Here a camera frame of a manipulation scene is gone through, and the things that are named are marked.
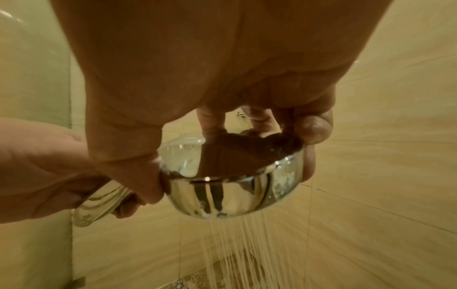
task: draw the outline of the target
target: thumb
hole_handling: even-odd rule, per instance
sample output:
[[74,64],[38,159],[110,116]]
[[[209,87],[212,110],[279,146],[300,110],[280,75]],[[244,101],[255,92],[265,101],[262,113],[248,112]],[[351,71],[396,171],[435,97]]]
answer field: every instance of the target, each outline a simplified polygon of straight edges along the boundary
[[163,197],[157,149],[162,126],[140,123],[88,97],[86,135],[95,167],[148,203]]

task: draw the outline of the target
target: shower floor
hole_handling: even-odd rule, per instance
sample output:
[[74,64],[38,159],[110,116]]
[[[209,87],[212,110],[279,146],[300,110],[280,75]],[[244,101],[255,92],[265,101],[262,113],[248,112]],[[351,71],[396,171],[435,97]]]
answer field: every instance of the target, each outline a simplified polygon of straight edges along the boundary
[[[235,255],[212,265],[211,271],[215,275],[218,289],[256,289],[264,282],[265,272],[257,260],[245,250],[241,253],[244,258],[243,264],[238,263]],[[229,266],[232,270],[228,276],[224,274],[224,268]],[[183,277],[181,280],[166,285],[161,289],[214,289],[210,286],[207,268]]]

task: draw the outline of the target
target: shower head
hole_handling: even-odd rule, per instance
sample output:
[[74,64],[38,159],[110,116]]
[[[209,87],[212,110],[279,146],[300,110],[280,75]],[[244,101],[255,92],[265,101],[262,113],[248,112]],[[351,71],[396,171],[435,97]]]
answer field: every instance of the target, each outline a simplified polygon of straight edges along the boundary
[[[167,171],[166,195],[178,211],[196,218],[227,218],[266,208],[302,179],[302,142],[281,133],[184,135],[163,144],[159,154]],[[109,182],[73,212],[73,224],[90,225],[130,195]]]

